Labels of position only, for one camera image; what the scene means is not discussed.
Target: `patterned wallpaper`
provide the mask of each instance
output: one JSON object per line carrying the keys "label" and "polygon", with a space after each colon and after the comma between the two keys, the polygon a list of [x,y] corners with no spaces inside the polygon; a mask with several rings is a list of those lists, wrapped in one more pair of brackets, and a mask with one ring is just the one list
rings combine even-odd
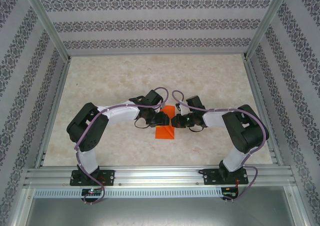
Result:
{"label": "patterned wallpaper", "polygon": [[281,156],[320,225],[320,0],[284,0],[251,58]]}
{"label": "patterned wallpaper", "polygon": [[243,53],[271,0],[41,0],[71,55]]}
{"label": "patterned wallpaper", "polygon": [[34,167],[65,66],[28,0],[0,0],[0,225]]}

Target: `aluminum rail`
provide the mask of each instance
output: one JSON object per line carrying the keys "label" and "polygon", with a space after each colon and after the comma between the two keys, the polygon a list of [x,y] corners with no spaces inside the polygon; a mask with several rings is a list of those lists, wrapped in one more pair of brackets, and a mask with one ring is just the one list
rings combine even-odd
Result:
{"label": "aluminum rail", "polygon": [[[274,164],[256,164],[258,177],[253,186],[292,186],[296,180],[290,166]],[[100,167],[103,170],[115,170],[114,186],[128,188],[144,187],[208,187],[204,185],[203,176],[198,173],[204,168],[218,166],[182,166],[182,167]],[[72,170],[76,167],[41,167],[27,171],[24,188],[61,188],[70,186]],[[255,170],[247,169],[249,181]]]}

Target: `metal frame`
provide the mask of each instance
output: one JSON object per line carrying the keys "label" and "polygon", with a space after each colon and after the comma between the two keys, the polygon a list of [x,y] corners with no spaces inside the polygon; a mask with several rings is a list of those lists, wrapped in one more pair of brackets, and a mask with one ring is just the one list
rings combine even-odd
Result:
{"label": "metal frame", "polygon": [[273,151],[273,153],[276,157],[277,164],[280,166],[283,166],[284,163],[281,158],[281,154],[279,151],[279,147],[277,145],[275,134],[273,133],[273,130],[271,127],[271,122],[270,122],[268,114],[267,114],[267,110],[266,110],[266,107],[265,107],[265,104],[264,104],[264,101],[262,98],[261,91],[259,90],[259,87],[258,87],[257,79],[254,76],[253,67],[251,65],[250,60],[247,60],[244,55],[242,56],[242,60],[243,60],[246,75],[248,77],[249,84],[250,84],[250,87],[252,90],[253,98],[254,98],[256,107],[258,109],[259,118],[261,119],[261,121],[267,127],[267,129],[269,131],[269,140],[268,140],[269,149]]}
{"label": "metal frame", "polygon": [[251,58],[254,54],[259,42],[261,41],[262,37],[264,36],[268,26],[270,25],[272,19],[274,18],[277,10],[279,9],[280,5],[282,4],[283,0],[272,0],[268,10],[265,13],[262,21],[260,22],[258,29],[255,32],[252,40],[249,43],[248,49],[245,52],[245,58]]}
{"label": "metal frame", "polygon": [[67,61],[70,58],[70,55],[68,54],[66,47],[64,46],[58,32],[56,31],[56,29],[52,23],[52,21],[50,20],[48,14],[46,13],[45,8],[42,5],[41,1],[40,0],[28,0],[28,1],[31,4],[32,8],[34,9],[38,18],[40,19],[46,32],[48,33],[51,40],[53,41],[60,56],[63,58],[64,61]]}
{"label": "metal frame", "polygon": [[[297,190],[297,184],[291,167],[278,166],[276,164],[261,164],[255,166],[258,168],[259,174],[253,186],[283,186],[295,224],[310,225],[299,191]],[[149,197],[149,195],[145,195],[144,192],[154,192],[157,189],[161,189],[162,191],[165,190],[170,193],[170,195],[167,194],[163,197],[171,197],[171,192],[172,197],[211,197],[220,196],[216,193],[210,195],[209,192],[212,190],[219,191],[221,186],[234,186],[204,185],[203,176],[198,173],[198,170],[204,168],[218,168],[218,166],[101,167],[101,169],[115,170],[114,186],[106,187],[106,191],[113,191],[113,193],[110,194],[110,197],[133,197],[129,194],[131,191],[137,192],[138,196],[135,197]],[[49,196],[46,196],[46,198],[62,198],[64,197],[64,193],[68,190],[74,189],[74,191],[76,191],[78,189],[80,192],[82,188],[90,188],[73,187],[69,185],[71,171],[74,169],[76,169],[76,167],[41,167],[29,169],[11,225],[25,225],[33,196],[40,190],[55,191],[54,194],[52,193]],[[249,181],[252,180],[254,174],[254,170],[247,169]],[[179,194],[180,191],[192,191],[192,194]]]}
{"label": "metal frame", "polygon": [[[283,0],[272,0],[264,18],[262,19],[252,41],[248,46],[246,53],[242,54],[244,67],[258,109],[259,117],[270,132],[268,146],[273,162],[273,164],[255,165],[258,168],[259,173],[253,186],[283,186],[295,224],[309,226],[310,222],[307,216],[307,212],[304,208],[300,193],[298,191],[294,174],[290,166],[284,166],[278,145],[275,140],[275,136],[272,131],[271,123],[263,102],[263,98],[261,92],[259,91],[258,83],[253,73],[252,65],[248,60],[248,58],[250,58],[253,55],[255,49],[257,48],[261,38],[263,37],[266,29],[268,28],[271,20],[276,14],[282,1]],[[40,148],[38,159],[36,161],[37,168],[29,169],[27,171],[26,178],[23,184],[23,189],[21,191],[15,212],[13,214],[13,220],[11,222],[12,226],[26,224],[32,206],[33,198],[35,195],[37,195],[37,192],[39,192],[39,190],[55,190],[56,192],[60,192],[59,196],[62,195],[62,197],[63,192],[66,192],[68,190],[81,190],[81,187],[74,187],[69,185],[71,171],[76,169],[75,167],[41,167],[43,155],[45,150],[47,149],[50,140],[54,121],[60,104],[60,99],[62,97],[71,58],[65,46],[63,45],[63,42],[60,39],[57,31],[55,30],[51,20],[45,12],[45,9],[43,8],[43,5],[41,4],[40,0],[29,0],[29,2],[31,3],[33,9],[37,13],[44,28],[47,30],[50,38],[57,47],[60,55],[63,57],[65,61],[68,61],[68,64],[64,68],[62,80],[60,81],[60,84],[58,86],[58,93],[53,105],[53,110],[51,111],[51,115],[49,118],[49,125],[46,129],[44,140]],[[218,166],[204,165],[170,167],[101,167],[101,169],[115,170],[114,186],[106,187],[107,191],[114,192],[113,195],[118,195],[117,191],[130,192],[134,190],[136,192],[141,193],[146,192],[148,190],[150,192],[154,192],[157,189],[164,188],[168,191],[177,191],[181,189],[184,191],[194,190],[197,192],[195,195],[190,196],[217,196],[216,192],[214,193],[214,195],[209,195],[208,192],[210,190],[212,191],[213,188],[219,189],[222,186],[234,186],[204,185],[203,176],[198,173],[198,170],[204,168],[218,168]],[[247,169],[247,176],[249,181],[252,180],[254,174],[254,170]],[[129,193],[123,193],[121,194],[121,196],[129,197]]]}

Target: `enclosure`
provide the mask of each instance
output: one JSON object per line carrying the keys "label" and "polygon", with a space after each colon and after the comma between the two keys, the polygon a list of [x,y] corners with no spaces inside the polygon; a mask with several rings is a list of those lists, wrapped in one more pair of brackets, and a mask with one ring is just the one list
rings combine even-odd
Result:
{"label": "enclosure", "polygon": [[[320,225],[319,5],[0,0],[0,224]],[[126,121],[96,147],[100,169],[114,170],[106,199],[84,205],[90,187],[70,185],[68,124],[87,102],[116,105],[159,86],[207,109],[252,107],[269,131],[246,164],[258,169],[254,184],[224,202],[235,185],[199,174],[231,151],[225,128],[176,128],[163,140]]]}

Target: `black mounting bracket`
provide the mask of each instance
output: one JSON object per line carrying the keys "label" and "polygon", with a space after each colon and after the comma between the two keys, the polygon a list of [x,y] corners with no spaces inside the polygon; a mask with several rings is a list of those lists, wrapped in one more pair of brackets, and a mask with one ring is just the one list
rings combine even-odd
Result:
{"label": "black mounting bracket", "polygon": [[219,173],[218,168],[206,168],[199,170],[198,173],[203,175],[203,182],[205,185],[230,185],[236,184],[248,184],[247,171],[244,168],[232,173],[227,179],[223,179]]}
{"label": "black mounting bracket", "polygon": [[239,195],[239,188],[238,187],[222,187],[222,199],[223,200],[230,200],[230,199],[235,199]]}
{"label": "black mounting bracket", "polygon": [[[99,167],[90,174],[103,186],[113,186],[115,181],[114,170],[100,170]],[[85,175],[81,169],[73,170],[71,173],[70,186],[98,186],[98,184]]]}

